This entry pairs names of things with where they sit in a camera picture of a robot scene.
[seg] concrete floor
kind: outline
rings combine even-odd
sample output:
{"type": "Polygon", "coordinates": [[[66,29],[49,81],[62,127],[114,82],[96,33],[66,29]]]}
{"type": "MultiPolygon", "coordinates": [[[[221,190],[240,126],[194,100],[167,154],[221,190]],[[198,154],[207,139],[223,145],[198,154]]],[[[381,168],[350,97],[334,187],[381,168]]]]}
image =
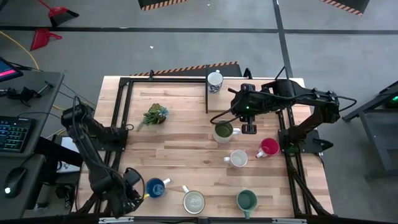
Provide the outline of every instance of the concrete floor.
{"type": "MultiPolygon", "coordinates": [[[[153,11],[137,1],[47,0],[81,14],[65,26],[255,28],[276,29],[272,0],[190,0],[153,11]]],[[[285,29],[398,29],[398,1],[373,0],[359,17],[318,0],[279,0],[285,29]]],[[[49,26],[47,11],[36,1],[13,0],[0,12],[0,25],[49,26]]],[[[29,47],[33,32],[5,31],[29,47]]],[[[32,52],[42,70],[65,74],[65,83],[96,102],[104,75],[237,60],[255,77],[273,77],[283,66],[278,34],[173,32],[56,32],[62,40],[32,52]]],[[[358,105],[397,80],[396,35],[286,35],[294,77],[307,87],[334,90],[358,105]]],[[[17,45],[0,37],[0,55],[33,66],[17,45]]],[[[56,105],[71,106],[59,95],[56,105]]],[[[49,118],[43,136],[61,129],[49,118]]],[[[398,179],[366,182],[364,175],[381,168],[358,119],[319,127],[335,143],[324,155],[331,201],[341,217],[396,222],[398,179]]]]}

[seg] wooden table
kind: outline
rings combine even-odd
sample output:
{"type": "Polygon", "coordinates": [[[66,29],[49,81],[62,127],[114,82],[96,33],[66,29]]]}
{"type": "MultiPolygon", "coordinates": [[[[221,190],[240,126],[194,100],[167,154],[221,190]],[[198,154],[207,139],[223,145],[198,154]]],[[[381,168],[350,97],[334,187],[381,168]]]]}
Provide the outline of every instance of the wooden table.
{"type": "MultiPolygon", "coordinates": [[[[105,126],[111,124],[119,79],[120,77],[104,77],[95,119],[105,126]]],[[[236,85],[236,82],[272,81],[243,78],[236,80],[235,84],[230,85],[236,85]]],[[[296,79],[296,82],[303,85],[302,79],[296,79]]],[[[203,83],[134,84],[127,123],[137,127],[142,114],[153,103],[167,107],[170,116],[161,125],[144,126],[139,132],[129,132],[119,171],[122,173],[125,168],[133,167],[146,181],[158,177],[171,178],[172,182],[167,186],[162,198],[145,199],[142,205],[129,215],[190,216],[182,206],[182,186],[186,185],[190,190],[200,191],[205,196],[206,207],[199,216],[243,217],[243,212],[236,205],[236,195],[243,189],[249,189],[258,197],[258,207],[252,212],[252,217],[293,217],[284,156],[279,154],[263,159],[254,157],[262,139],[278,139],[277,115],[269,113],[257,116],[256,135],[234,136],[229,143],[219,144],[211,136],[213,125],[209,122],[219,112],[210,110],[208,114],[205,113],[204,89],[203,83]],[[230,168],[223,162],[223,158],[229,156],[234,149],[244,149],[249,155],[249,162],[243,169],[230,168]]],[[[293,112],[297,124],[310,116],[308,106],[295,105],[293,112]]],[[[230,119],[232,115],[228,114],[225,118],[230,119]]],[[[240,128],[241,125],[239,121],[233,122],[235,128],[240,128]]],[[[333,212],[320,159],[311,154],[302,154],[302,160],[308,187],[324,208],[333,212]]],[[[136,184],[135,188],[142,192],[141,183],[136,184]]],[[[88,171],[85,168],[79,184],[79,207],[91,193],[88,171]]],[[[304,211],[301,190],[297,193],[300,208],[304,211]]]]}

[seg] coffee mug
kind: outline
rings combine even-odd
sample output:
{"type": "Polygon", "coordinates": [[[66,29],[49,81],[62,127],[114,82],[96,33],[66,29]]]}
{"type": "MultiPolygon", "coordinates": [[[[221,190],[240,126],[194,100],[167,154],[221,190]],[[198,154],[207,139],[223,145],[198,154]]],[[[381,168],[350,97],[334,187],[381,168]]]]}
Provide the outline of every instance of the coffee mug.
{"type": "Polygon", "coordinates": [[[240,128],[233,128],[232,124],[225,121],[220,121],[221,124],[216,124],[213,130],[213,138],[218,143],[227,143],[231,140],[232,135],[241,134],[240,128]]]}
{"type": "Polygon", "coordinates": [[[279,152],[279,143],[272,138],[267,138],[261,141],[259,146],[259,153],[256,158],[274,156],[279,152]]]}
{"type": "Polygon", "coordinates": [[[229,157],[224,157],[224,162],[233,167],[244,167],[249,161],[249,157],[242,149],[234,150],[229,157]]]}
{"type": "Polygon", "coordinates": [[[218,93],[221,87],[223,86],[223,75],[220,74],[219,70],[216,70],[216,72],[211,72],[207,76],[207,83],[208,83],[208,89],[210,93],[218,93]]]}
{"type": "Polygon", "coordinates": [[[192,215],[201,213],[206,204],[203,194],[196,190],[189,191],[185,185],[182,186],[182,189],[184,189],[185,192],[185,196],[182,200],[185,211],[192,215]]]}
{"type": "Polygon", "coordinates": [[[257,207],[257,196],[251,190],[242,190],[236,197],[236,203],[243,211],[244,217],[249,219],[250,212],[257,207]]]}
{"type": "Polygon", "coordinates": [[[160,198],[161,196],[163,196],[166,190],[166,185],[171,181],[172,180],[170,178],[165,180],[160,180],[159,178],[152,178],[151,180],[148,180],[145,186],[147,195],[149,195],[149,197],[153,199],[160,198]]]}

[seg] broom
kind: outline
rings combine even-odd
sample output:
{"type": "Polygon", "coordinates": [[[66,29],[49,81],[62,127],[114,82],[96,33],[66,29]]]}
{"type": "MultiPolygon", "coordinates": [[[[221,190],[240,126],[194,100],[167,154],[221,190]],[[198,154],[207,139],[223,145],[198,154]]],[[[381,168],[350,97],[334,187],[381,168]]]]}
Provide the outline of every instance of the broom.
{"type": "Polygon", "coordinates": [[[43,2],[43,0],[39,0],[39,2],[47,7],[50,12],[49,12],[49,18],[51,21],[52,27],[57,27],[64,22],[76,18],[79,16],[79,14],[72,12],[71,10],[65,8],[65,7],[53,7],[51,8],[49,5],[43,2]]]}

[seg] hazard tape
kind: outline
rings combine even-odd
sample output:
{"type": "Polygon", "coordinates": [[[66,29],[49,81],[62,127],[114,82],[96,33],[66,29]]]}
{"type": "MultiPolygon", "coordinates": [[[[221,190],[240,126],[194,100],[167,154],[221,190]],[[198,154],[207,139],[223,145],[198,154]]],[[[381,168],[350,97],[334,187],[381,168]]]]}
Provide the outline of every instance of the hazard tape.
{"type": "MultiPolygon", "coordinates": [[[[209,66],[209,68],[211,68],[211,67],[219,67],[219,66],[225,66],[225,65],[236,65],[236,64],[238,64],[237,61],[225,62],[225,63],[214,63],[214,64],[208,65],[208,66],[209,66]]],[[[184,71],[188,71],[188,70],[201,69],[201,68],[205,68],[205,67],[206,67],[206,65],[197,65],[197,66],[191,66],[191,67],[185,67],[185,68],[161,70],[161,71],[156,71],[154,73],[155,73],[155,75],[167,75],[168,73],[172,73],[172,72],[184,72],[184,71]]],[[[130,75],[130,76],[149,76],[149,72],[137,73],[137,74],[130,75]]]]}
{"type": "Polygon", "coordinates": [[[362,16],[363,15],[362,12],[360,12],[359,10],[356,10],[356,9],[354,9],[352,7],[349,7],[349,6],[345,6],[344,4],[339,3],[338,1],[334,1],[334,0],[321,0],[321,1],[323,1],[324,3],[328,3],[328,4],[332,5],[332,6],[338,7],[339,9],[342,9],[344,11],[350,12],[352,14],[356,14],[358,16],[362,16]]]}
{"type": "Polygon", "coordinates": [[[147,11],[147,10],[151,10],[151,9],[157,9],[158,7],[169,6],[169,5],[186,2],[186,1],[188,1],[188,0],[169,0],[169,1],[164,1],[164,2],[160,2],[160,3],[144,6],[141,8],[141,10],[147,11]]]}

